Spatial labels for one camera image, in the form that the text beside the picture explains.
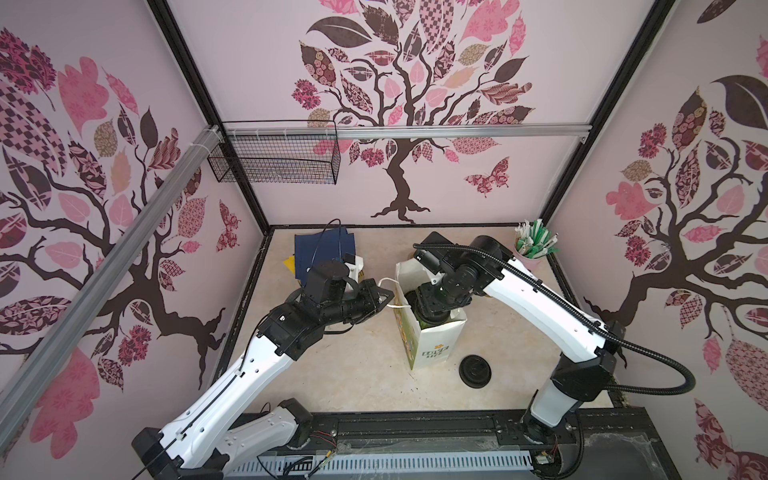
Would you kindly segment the white illustrated paper bag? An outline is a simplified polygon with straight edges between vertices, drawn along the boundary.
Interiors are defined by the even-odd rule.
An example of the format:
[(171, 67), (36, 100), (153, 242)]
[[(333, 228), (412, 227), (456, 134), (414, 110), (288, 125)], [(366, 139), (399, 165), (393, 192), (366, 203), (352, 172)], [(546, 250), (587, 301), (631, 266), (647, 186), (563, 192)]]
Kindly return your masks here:
[(451, 310), (440, 325), (425, 323), (417, 315), (417, 288), (422, 284), (434, 286), (442, 277), (443, 274), (433, 274), (418, 260), (409, 259), (397, 263), (395, 278), (389, 279), (395, 297), (388, 307), (395, 315), (411, 370), (445, 361), (455, 350), (467, 322), (463, 308)]

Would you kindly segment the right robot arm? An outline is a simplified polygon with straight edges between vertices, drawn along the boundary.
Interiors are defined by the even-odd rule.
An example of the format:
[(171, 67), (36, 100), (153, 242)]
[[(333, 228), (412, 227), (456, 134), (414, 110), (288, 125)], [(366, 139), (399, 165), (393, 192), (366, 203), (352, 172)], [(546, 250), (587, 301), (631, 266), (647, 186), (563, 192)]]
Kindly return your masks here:
[[(566, 416), (603, 391), (676, 396), (693, 390), (696, 379), (682, 363), (626, 340), (625, 328), (604, 323), (548, 288), (512, 252), (494, 238), (481, 235), (459, 245), (437, 232), (414, 246), (415, 259), (436, 276), (415, 290), (415, 310), (428, 321), (489, 296), (510, 307), (560, 348), (550, 378), (534, 394), (521, 429), (534, 444), (552, 441)], [(678, 372), (683, 381), (672, 387), (616, 384), (616, 355), (630, 351)]]

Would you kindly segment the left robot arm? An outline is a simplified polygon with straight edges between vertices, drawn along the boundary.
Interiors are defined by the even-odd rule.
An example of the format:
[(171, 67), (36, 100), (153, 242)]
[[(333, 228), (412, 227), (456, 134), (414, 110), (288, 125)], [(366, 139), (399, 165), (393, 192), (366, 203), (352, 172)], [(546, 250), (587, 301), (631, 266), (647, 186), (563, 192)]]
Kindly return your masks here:
[(223, 479), (273, 448), (303, 446), (313, 417), (294, 398), (256, 420), (236, 422), (328, 327), (349, 330), (384, 311), (394, 297), (373, 279), (356, 281), (341, 261), (311, 267), (304, 286), (259, 321), (244, 353), (191, 407), (133, 439), (144, 472), (154, 479)]

